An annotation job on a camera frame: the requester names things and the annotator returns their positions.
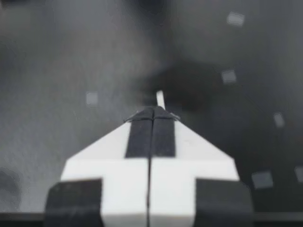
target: gray square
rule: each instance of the gray square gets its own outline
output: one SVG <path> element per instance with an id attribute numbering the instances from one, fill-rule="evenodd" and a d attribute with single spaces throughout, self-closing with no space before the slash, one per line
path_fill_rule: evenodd
<path id="1" fill-rule="evenodd" d="M 253 173 L 251 178 L 255 189 L 271 188 L 274 186 L 273 178 L 269 171 Z"/>
<path id="2" fill-rule="evenodd" d="M 227 23 L 234 26 L 242 26 L 245 16 L 240 13 L 230 12 L 227 16 Z"/>
<path id="3" fill-rule="evenodd" d="M 98 93 L 87 92 L 86 93 L 86 104 L 88 106 L 96 106 L 98 104 Z"/>
<path id="4" fill-rule="evenodd" d="M 274 120 L 278 128 L 284 127 L 285 122 L 283 119 L 283 115 L 280 112 L 274 113 Z"/>
<path id="5" fill-rule="evenodd" d="M 235 83 L 237 81 L 234 70 L 223 71 L 221 76 L 224 84 Z"/>
<path id="6" fill-rule="evenodd" d="M 302 183 L 303 182 L 303 167 L 298 166 L 294 169 L 295 174 L 297 175 L 298 182 Z"/>

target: black stripe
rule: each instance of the black stripe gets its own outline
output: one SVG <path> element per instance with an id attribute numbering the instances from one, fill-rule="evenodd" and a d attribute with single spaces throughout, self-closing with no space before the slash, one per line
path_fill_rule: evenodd
<path id="1" fill-rule="evenodd" d="M 194 227 L 252 227 L 250 190 L 241 182 L 196 180 Z"/>
<path id="2" fill-rule="evenodd" d="M 150 155 L 152 139 L 153 108 L 147 108 L 129 118 L 131 130 L 129 133 L 125 157 L 146 157 Z"/>
<path id="3" fill-rule="evenodd" d="M 101 191 L 101 180 L 56 184 L 48 194 L 44 226 L 103 227 Z"/>
<path id="4" fill-rule="evenodd" d="M 175 117 L 161 107 L 154 109 L 151 153 L 153 157 L 175 157 Z"/>

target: blurred background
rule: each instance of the blurred background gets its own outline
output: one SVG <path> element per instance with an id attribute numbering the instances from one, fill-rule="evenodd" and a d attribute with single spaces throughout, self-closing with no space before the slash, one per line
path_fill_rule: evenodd
<path id="1" fill-rule="evenodd" d="M 256 212 L 303 211 L 302 7 L 3 1 L 0 211 L 43 212 L 65 160 L 154 105 L 158 89 L 169 111 L 235 158 Z"/>

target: black surface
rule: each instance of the black surface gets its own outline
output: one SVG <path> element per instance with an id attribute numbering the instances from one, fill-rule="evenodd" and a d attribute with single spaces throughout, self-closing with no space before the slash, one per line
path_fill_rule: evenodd
<path id="1" fill-rule="evenodd" d="M 103 227 L 101 193 L 102 180 L 56 184 L 47 197 L 44 226 Z"/>

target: white square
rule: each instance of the white square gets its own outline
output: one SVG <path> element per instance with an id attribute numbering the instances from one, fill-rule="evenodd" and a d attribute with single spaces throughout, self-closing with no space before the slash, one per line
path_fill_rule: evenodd
<path id="1" fill-rule="evenodd" d="M 303 182 L 303 167 L 296 167 L 294 169 L 294 171 L 297 176 L 298 182 L 302 183 Z"/>
<path id="2" fill-rule="evenodd" d="M 86 93 L 86 104 L 87 105 L 97 105 L 98 104 L 98 93 L 97 92 L 87 92 Z"/>
<path id="3" fill-rule="evenodd" d="M 269 171 L 253 173 L 251 178 L 255 189 L 271 188 L 274 186 L 273 178 Z"/>
<path id="4" fill-rule="evenodd" d="M 245 16 L 240 13 L 230 12 L 227 16 L 227 23 L 234 26 L 242 26 Z"/>
<path id="5" fill-rule="evenodd" d="M 283 115 L 280 112 L 274 113 L 274 120 L 278 128 L 282 128 L 285 124 Z"/>
<path id="6" fill-rule="evenodd" d="M 221 76 L 224 84 L 235 83 L 237 81 L 234 70 L 223 71 Z"/>

